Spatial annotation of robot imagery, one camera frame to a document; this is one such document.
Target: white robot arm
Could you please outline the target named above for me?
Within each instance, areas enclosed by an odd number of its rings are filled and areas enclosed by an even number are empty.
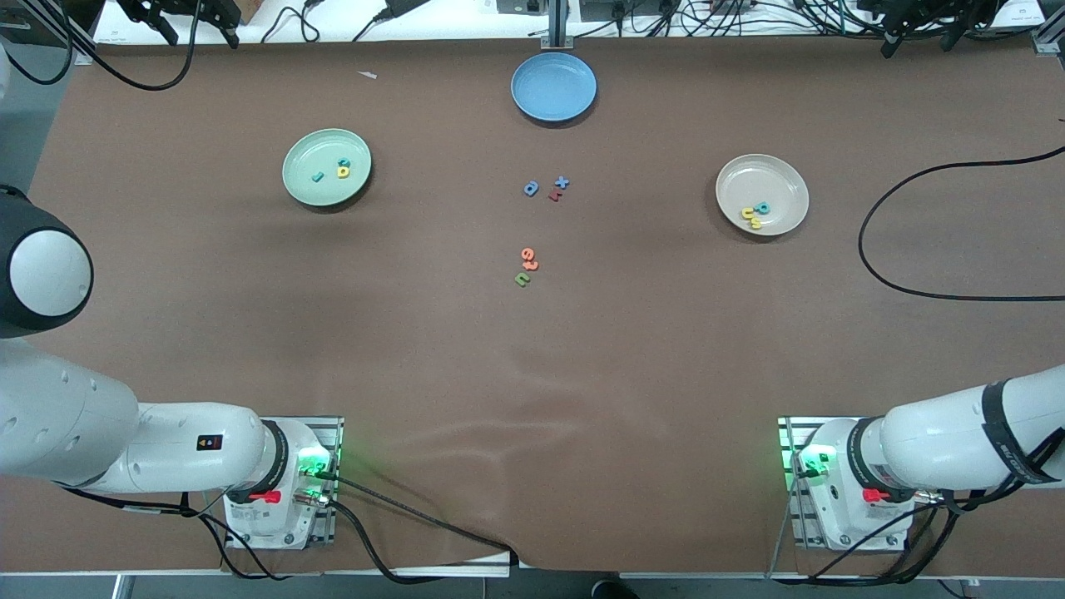
[[[1065,366],[892,408],[831,420],[799,453],[831,549],[847,550],[914,506],[918,490],[982,490],[1017,482],[1065,486]],[[1039,466],[1030,455],[1050,452]],[[912,519],[863,549],[899,550]]]
[[[323,488],[314,474],[331,460],[314,433],[234,405],[138,403],[120,382],[21,339],[82,310],[93,264],[58,218],[0,191],[0,474],[108,493],[223,489],[227,520],[251,547],[305,547]]]

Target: white circular cap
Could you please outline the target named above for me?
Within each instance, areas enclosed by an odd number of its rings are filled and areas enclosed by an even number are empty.
[[[23,306],[43,317],[73,311],[93,284],[81,244],[63,231],[30,233],[11,256],[11,287]]]

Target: blue plate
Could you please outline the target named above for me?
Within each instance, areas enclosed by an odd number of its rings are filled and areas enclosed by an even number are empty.
[[[523,62],[510,80],[522,112],[539,120],[569,120],[595,99],[595,74],[585,61],[564,52],[541,52]]]

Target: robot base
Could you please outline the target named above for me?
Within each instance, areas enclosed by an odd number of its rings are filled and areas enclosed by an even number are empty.
[[[277,423],[289,441],[289,460],[280,483],[278,503],[257,499],[236,504],[226,498],[226,522],[240,534],[252,549],[304,549],[308,546],[328,545],[335,528],[334,515],[321,513],[315,505],[295,501],[295,493],[321,493],[335,497],[331,481],[307,475],[302,471],[315,464],[325,465],[329,472],[337,472],[338,455],[343,433],[343,419],[327,417],[269,418]],[[227,545],[243,549],[233,538]]]
[[[798,466],[816,470],[819,476],[803,479],[817,508],[818,523],[829,549],[846,551],[866,535],[914,508],[913,500],[903,503],[868,502],[862,485],[851,472],[847,459],[847,439],[856,422],[847,418],[822,424],[809,443],[799,452]],[[907,517],[864,543],[858,551],[901,551],[906,531],[913,523]]]

